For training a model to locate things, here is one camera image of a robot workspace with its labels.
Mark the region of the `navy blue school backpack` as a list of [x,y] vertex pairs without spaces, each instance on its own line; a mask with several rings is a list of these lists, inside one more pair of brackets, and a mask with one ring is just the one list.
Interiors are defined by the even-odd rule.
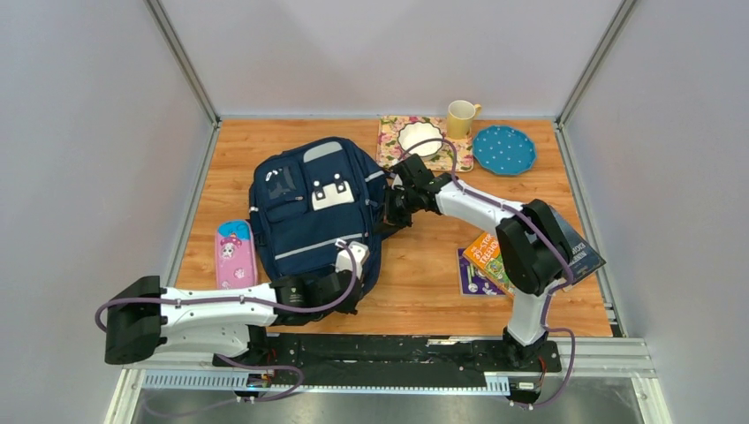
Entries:
[[335,271],[337,239],[369,249],[361,299],[381,274],[385,171],[353,141],[328,137],[273,155],[254,170],[249,223],[262,266],[275,281]]

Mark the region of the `orange treehouse children's book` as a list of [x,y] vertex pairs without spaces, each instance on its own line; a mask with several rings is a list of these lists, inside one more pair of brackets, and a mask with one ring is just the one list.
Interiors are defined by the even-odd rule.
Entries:
[[495,283],[499,289],[504,292],[504,296],[511,298],[515,295],[515,288],[505,272],[503,258],[500,254],[499,243],[496,236],[483,232],[464,249],[464,257],[469,260],[483,276]]

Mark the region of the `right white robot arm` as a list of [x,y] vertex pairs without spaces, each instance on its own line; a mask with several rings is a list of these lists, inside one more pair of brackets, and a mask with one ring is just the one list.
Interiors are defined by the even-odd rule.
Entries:
[[517,370],[538,358],[550,332],[547,314],[552,295],[575,281],[572,250],[552,208],[544,201],[507,201],[470,187],[454,173],[436,176],[417,155],[393,165],[386,191],[385,223],[412,225],[412,214],[424,210],[457,218],[499,243],[504,271],[516,292],[511,318],[503,330],[503,356]]

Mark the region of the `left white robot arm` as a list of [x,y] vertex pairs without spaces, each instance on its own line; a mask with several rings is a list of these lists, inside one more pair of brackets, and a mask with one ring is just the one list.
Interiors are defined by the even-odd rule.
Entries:
[[239,357],[257,367],[269,357],[262,329],[304,326],[333,312],[353,314],[362,292],[360,271],[285,276],[252,287],[190,291],[144,276],[96,313],[104,330],[104,360],[127,365],[164,353]]

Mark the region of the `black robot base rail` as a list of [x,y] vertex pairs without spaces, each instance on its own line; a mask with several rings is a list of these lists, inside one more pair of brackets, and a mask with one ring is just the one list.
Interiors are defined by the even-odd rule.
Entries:
[[556,343],[516,348],[502,339],[285,333],[252,334],[247,352],[215,355],[219,367],[263,373],[271,389],[440,390],[488,387],[488,377],[520,373],[499,393],[536,400],[548,374],[563,369]]

